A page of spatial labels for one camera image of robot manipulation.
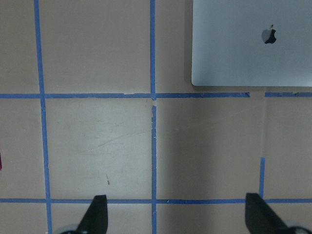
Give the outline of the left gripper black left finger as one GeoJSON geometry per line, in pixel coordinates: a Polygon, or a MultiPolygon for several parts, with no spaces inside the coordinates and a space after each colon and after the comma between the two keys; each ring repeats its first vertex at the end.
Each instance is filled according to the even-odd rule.
{"type": "Polygon", "coordinates": [[[76,228],[77,234],[105,234],[108,230],[108,208],[106,195],[93,198],[88,210],[76,228]]]}

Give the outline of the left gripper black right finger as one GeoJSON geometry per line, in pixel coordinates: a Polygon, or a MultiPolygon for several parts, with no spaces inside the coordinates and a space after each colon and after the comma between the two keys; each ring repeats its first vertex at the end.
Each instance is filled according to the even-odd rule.
{"type": "Polygon", "coordinates": [[[246,193],[245,224],[251,234],[281,234],[288,229],[285,222],[257,193],[246,193]]]}

